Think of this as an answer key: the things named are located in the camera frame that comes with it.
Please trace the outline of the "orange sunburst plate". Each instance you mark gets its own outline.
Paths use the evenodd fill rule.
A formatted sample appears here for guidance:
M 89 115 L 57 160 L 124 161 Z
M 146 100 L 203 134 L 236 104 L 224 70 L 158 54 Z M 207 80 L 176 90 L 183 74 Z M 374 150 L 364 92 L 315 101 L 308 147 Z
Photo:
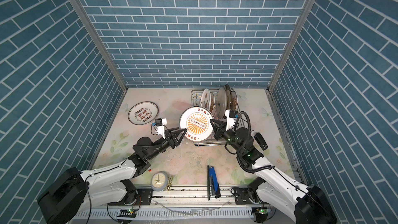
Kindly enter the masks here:
M 213 115 L 207 109 L 200 106 L 193 106 L 185 110 L 180 116 L 179 127 L 186 128 L 185 138 L 192 142 L 207 140 L 213 133 L 210 120 Z

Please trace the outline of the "brown patterned plate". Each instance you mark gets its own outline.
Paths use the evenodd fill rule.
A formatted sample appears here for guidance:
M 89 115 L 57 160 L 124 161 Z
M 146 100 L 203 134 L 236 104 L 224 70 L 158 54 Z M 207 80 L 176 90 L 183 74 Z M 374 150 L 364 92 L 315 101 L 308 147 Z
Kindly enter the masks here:
M 235 91 L 231 91 L 231 110 L 237 110 L 238 98 Z

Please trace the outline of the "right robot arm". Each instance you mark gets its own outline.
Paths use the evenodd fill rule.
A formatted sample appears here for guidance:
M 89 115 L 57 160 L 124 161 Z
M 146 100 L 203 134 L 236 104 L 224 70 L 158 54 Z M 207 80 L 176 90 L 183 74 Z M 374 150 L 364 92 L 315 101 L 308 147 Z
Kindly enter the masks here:
M 259 132 L 233 123 L 210 120 L 215 138 L 225 139 L 236 150 L 239 166 L 256 175 L 248 185 L 253 201 L 268 203 L 297 224 L 335 224 L 337 217 L 324 192 L 307 186 L 276 168 L 262 153 L 268 145 Z

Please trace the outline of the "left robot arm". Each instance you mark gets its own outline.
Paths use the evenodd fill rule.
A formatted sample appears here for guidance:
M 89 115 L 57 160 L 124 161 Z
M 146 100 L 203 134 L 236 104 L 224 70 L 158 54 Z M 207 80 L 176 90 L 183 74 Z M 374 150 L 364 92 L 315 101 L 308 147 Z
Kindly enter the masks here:
M 150 168 L 150 159 L 169 147 L 179 146 L 186 132 L 180 128 L 167 129 L 155 142 L 142 137 L 133 146 L 131 156 L 107 167 L 84 171 L 76 167 L 67 169 L 37 199 L 45 222 L 66 224 L 76 214 L 99 205 L 133 203 L 137 189 L 131 179 Z

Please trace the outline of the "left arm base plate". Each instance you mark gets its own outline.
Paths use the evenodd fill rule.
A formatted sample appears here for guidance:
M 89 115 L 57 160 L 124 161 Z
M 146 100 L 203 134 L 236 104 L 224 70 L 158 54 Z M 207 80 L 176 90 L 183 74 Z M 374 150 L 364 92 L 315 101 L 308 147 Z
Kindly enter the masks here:
M 110 206 L 123 206 L 123 205 L 150 205 L 153 196 L 151 188 L 139 188 L 135 191 L 128 191 L 126 195 L 119 202 L 111 202 Z

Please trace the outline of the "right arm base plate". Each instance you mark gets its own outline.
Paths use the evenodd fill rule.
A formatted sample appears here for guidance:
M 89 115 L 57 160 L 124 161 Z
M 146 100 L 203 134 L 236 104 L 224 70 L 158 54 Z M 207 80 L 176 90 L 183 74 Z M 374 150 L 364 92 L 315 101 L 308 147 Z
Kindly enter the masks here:
M 236 205 L 265 204 L 252 188 L 232 187 L 230 193 L 233 195 Z

